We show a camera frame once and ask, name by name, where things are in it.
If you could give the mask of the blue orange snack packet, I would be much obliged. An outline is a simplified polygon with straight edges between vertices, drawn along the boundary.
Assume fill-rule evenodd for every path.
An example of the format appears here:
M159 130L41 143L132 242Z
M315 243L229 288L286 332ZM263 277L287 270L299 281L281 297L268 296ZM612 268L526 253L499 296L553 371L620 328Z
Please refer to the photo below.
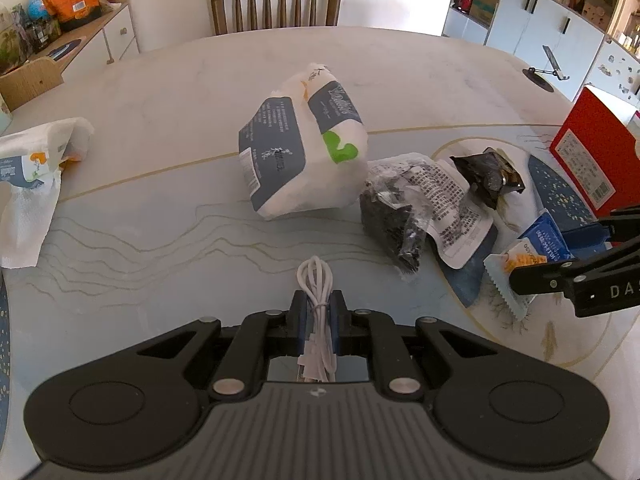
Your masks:
M512 272L535 264L562 262L572 257L558 225L550 212L544 209L505 252L487 256L484 267L512 316L517 321L523 321L536 295L514 292L509 285Z

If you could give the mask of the black snack packet gold text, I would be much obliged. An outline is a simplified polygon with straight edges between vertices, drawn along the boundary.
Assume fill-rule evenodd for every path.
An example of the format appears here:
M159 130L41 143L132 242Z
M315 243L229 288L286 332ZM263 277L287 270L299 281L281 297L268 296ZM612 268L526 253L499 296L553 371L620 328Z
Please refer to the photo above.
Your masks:
M469 156L450 156L456 169L471 191L492 210L498 208L499 198L515 192L522 194L525 183L511 163L493 148Z

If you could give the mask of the white paper towel pack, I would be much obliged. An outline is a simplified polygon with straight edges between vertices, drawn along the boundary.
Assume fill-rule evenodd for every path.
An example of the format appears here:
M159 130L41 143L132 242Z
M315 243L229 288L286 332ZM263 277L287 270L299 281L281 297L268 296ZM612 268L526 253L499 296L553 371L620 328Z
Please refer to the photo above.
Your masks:
M93 125L81 117L1 138L1 266L38 262L61 193L62 165L87 155Z

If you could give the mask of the white drawer sideboard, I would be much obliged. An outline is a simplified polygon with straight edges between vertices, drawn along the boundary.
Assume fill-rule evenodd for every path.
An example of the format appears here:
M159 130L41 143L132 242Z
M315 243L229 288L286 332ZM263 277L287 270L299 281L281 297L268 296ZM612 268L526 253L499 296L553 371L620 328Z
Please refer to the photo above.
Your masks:
M140 53L129 0L114 0L100 18L66 32L1 77L1 96L13 112L64 82L99 74Z

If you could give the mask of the black phone stand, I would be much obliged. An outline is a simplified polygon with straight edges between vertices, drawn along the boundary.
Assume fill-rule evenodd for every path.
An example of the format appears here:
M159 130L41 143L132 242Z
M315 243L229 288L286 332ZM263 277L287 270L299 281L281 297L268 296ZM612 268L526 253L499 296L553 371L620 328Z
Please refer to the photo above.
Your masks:
M522 69L522 74L533 84L536 84L538 88L541 88L544 91L549 93L554 92L554 88L552 84L547 79L544 79L544 75L550 75L557 79L558 81L567 81L570 79L570 75L567 75L561 70L559 66L558 60L555 58L551 48L546 46L545 44L542 46L542 50L544 50L544 54L547 57L548 63L550 64L550 70L545 70L544 68L536 68L534 66L529 66L527 68Z

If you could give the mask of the wooden chair far side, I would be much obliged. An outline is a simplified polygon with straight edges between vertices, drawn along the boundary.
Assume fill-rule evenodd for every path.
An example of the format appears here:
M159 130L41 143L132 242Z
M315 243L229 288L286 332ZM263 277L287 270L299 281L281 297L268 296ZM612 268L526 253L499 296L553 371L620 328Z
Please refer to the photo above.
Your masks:
M342 0L210 0L214 34L335 26Z

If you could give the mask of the white tissue pack dark label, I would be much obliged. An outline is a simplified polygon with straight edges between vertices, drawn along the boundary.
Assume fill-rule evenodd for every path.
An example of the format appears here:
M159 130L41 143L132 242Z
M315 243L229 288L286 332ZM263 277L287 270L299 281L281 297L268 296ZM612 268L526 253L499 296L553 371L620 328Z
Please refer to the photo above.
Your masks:
M239 162L262 218L343 208L368 174L368 132L343 85L311 63L239 131Z

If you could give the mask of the red white cardboard box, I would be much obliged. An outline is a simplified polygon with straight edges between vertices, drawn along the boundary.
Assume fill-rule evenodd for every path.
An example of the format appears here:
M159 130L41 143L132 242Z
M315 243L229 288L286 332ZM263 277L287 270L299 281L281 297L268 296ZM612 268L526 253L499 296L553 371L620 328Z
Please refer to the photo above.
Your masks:
M551 142L550 152L604 217L639 203L639 111L585 86Z

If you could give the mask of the white tall cabinet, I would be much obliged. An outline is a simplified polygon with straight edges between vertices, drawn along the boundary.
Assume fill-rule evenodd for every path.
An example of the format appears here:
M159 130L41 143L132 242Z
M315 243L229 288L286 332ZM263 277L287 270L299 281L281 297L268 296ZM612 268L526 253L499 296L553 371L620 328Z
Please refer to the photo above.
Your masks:
M542 50L549 46L561 70L558 81L544 75L574 101L593 86L634 107L639 105L639 61L573 10L554 0L473 0L475 10L491 10L488 24L456 8L447 13L442 34L514 55L529 66L550 70Z

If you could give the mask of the clear bag black tea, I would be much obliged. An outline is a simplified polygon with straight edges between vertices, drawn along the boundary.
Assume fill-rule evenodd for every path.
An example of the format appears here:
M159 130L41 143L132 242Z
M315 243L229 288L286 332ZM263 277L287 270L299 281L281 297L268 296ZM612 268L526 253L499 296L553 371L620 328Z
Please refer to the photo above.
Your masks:
M371 160L359 205L363 229L410 273L429 244L445 266L462 269L494 226L453 166L419 153Z

